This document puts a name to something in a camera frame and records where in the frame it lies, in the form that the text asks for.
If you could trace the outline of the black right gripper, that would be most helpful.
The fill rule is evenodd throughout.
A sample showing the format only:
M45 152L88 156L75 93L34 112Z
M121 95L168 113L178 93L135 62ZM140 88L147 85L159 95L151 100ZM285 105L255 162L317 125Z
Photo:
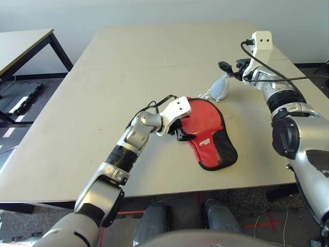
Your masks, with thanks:
M224 71L229 77L234 77L237 80L243 79L243 73L246 68L249 66L251 59L238 59L236 60L236 67L238 68L237 72L233 72L232 66L225 61L218 63L220 70Z

